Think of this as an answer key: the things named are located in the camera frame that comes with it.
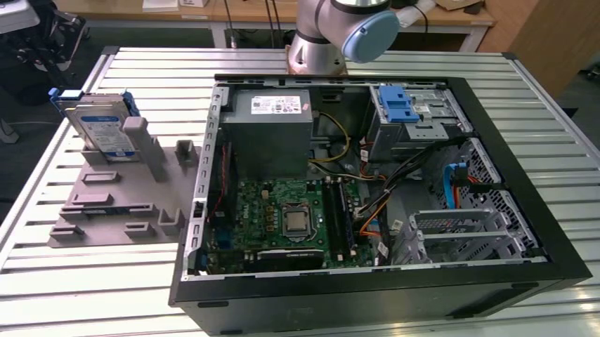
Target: table leg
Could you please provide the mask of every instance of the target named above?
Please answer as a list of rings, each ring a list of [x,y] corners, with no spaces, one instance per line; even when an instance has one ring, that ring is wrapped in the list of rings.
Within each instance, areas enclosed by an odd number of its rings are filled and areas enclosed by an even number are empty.
[[[460,50],[463,52],[476,52],[481,41],[484,40],[485,32],[488,31],[488,27],[473,27],[471,29],[469,35],[467,35],[465,41],[463,42],[463,46],[460,46]]]
[[[215,48],[227,48],[227,38],[225,37],[225,30],[227,29],[226,22],[211,22],[210,30],[213,32],[213,43]]]
[[[15,144],[19,140],[19,133],[7,124],[4,119],[0,118],[0,141],[6,144]]]

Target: wire bundle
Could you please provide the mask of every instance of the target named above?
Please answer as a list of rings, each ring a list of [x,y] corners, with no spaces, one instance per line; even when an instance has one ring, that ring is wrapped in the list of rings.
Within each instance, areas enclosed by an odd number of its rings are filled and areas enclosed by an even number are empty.
[[[218,200],[217,200],[215,207],[213,208],[213,212],[210,212],[209,222],[210,222],[210,219],[213,218],[213,216],[217,213],[218,207],[222,204],[222,200],[223,200],[223,196],[225,196],[225,190],[227,189],[226,174],[225,174],[225,159],[226,159],[226,156],[227,156],[227,150],[225,149],[225,147],[226,147],[226,145],[222,146],[222,193],[218,196]]]
[[[341,125],[341,123],[338,122],[338,120],[326,112],[320,112],[321,115],[324,115],[325,117],[328,117],[328,119],[332,121],[333,124],[336,124],[336,126],[340,128],[341,132],[344,133],[344,139],[346,140],[346,145],[344,146],[344,150],[341,152],[341,154],[338,154],[334,157],[330,158],[321,158],[321,159],[310,159],[309,162],[310,163],[328,163],[332,161],[337,161],[341,158],[344,158],[344,156],[348,153],[348,150],[350,149],[350,136],[348,135],[348,131],[344,128],[344,126]]]
[[[378,205],[376,211],[370,215],[369,219],[366,220],[364,226],[361,227],[360,234],[361,235],[372,235],[373,233],[366,232],[365,229],[369,226],[372,220],[377,217],[377,215],[382,212],[386,203],[389,202],[389,198],[392,195],[392,191],[397,187],[397,182],[404,179],[412,172],[415,172],[421,165],[425,163],[425,161],[429,159],[429,156],[441,148],[459,145],[467,140],[467,137],[456,137],[451,140],[447,140],[444,142],[436,142],[431,144],[425,149],[419,151],[409,159],[406,159],[402,164],[396,168],[392,175],[388,177],[384,183],[382,192],[377,196],[377,198],[368,203],[360,210],[358,214],[365,213],[374,205]]]
[[[481,183],[481,180],[479,178],[473,177],[472,175],[469,175],[467,177],[467,179],[469,179],[469,182],[472,184]],[[460,186],[456,184],[452,186],[452,198],[455,199],[455,207],[459,209],[460,208]]]

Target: power supply label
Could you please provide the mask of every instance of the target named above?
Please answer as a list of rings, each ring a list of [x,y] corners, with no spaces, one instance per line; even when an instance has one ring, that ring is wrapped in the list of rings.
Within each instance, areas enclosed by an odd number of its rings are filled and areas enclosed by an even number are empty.
[[[251,114],[301,114],[300,96],[254,96]]]

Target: aluminum table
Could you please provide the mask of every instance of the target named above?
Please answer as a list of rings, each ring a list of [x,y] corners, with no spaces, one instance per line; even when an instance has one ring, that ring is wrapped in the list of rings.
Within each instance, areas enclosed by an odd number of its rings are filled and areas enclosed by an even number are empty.
[[[285,52],[107,48],[84,85],[127,88],[163,145],[202,144],[215,73],[285,73]],[[282,336],[598,336],[600,154],[525,68],[501,54],[386,53],[350,74],[465,77],[595,275],[487,318],[412,322]],[[78,177],[83,141],[63,121],[0,227],[4,336],[201,336],[167,306],[177,244],[51,249],[48,231]]]

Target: wooden desk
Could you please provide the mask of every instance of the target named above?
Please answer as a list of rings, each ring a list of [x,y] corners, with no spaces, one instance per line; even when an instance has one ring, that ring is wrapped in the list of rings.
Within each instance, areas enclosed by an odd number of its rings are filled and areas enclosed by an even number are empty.
[[[227,0],[235,29],[269,29],[269,16],[264,0]],[[213,31],[217,48],[227,48],[227,11],[225,0],[210,0],[207,7],[183,7],[175,12],[145,13],[143,0],[55,0],[62,11],[76,13],[88,20],[91,27],[145,28],[207,28]],[[282,29],[296,29],[297,0],[277,0]],[[448,12],[441,7],[428,13],[429,32],[465,34],[460,51],[477,50],[485,32],[496,24],[495,18],[483,10],[479,15],[461,10]],[[276,24],[276,11],[272,7]],[[424,32],[425,20],[401,28],[400,32]]]
[[[210,20],[217,1],[207,7],[179,7],[175,12],[143,12],[143,0],[55,0],[58,9],[88,20]]]
[[[227,21],[227,11],[223,0],[213,0],[214,8],[211,20]],[[269,22],[266,14],[265,0],[227,0],[231,21],[234,22]],[[276,0],[280,21],[297,22],[297,0]],[[276,21],[276,12],[272,7],[272,17]],[[428,13],[429,25],[432,26],[484,26],[491,27],[496,24],[496,19],[489,15],[485,9],[477,15],[471,15],[457,11],[447,11],[436,6]],[[417,25],[425,25],[425,20],[419,20]]]

